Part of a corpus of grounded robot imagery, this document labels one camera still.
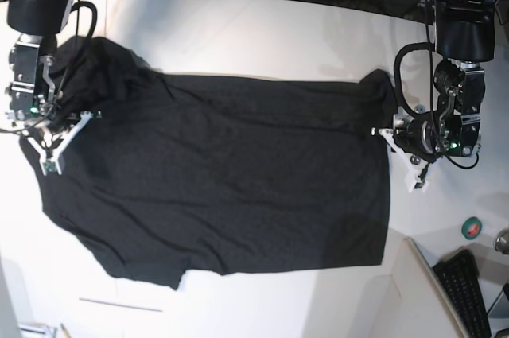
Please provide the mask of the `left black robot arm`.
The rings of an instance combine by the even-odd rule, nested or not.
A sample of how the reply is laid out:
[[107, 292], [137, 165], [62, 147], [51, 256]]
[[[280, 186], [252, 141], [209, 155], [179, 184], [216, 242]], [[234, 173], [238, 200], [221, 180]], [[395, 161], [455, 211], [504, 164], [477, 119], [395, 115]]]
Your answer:
[[[398, 105], [407, 118], [394, 122], [393, 140], [405, 153], [429, 163], [439, 157], [470, 157], [480, 140], [480, 108], [485, 95], [481, 64], [495, 54], [498, 0], [424, 0], [433, 15], [434, 34], [426, 42], [408, 44], [394, 61]], [[410, 108], [402, 93], [401, 63], [414, 51], [441, 56], [433, 64], [430, 90], [438, 97], [424, 113]]]

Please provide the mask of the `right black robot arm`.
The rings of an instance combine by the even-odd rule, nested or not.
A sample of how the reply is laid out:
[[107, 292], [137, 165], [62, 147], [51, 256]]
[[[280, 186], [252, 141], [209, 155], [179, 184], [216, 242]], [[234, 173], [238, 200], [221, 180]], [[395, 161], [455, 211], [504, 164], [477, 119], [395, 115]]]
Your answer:
[[44, 149], [62, 146], [89, 120], [75, 115], [63, 104], [64, 85], [74, 65], [90, 43], [87, 37], [61, 70], [54, 70], [56, 36], [68, 24], [69, 15], [81, 8], [91, 11], [90, 31], [97, 24], [97, 9], [76, 0], [9, 0], [7, 24], [19, 33], [10, 50], [13, 79], [6, 88], [12, 126], [7, 131], [31, 138]]

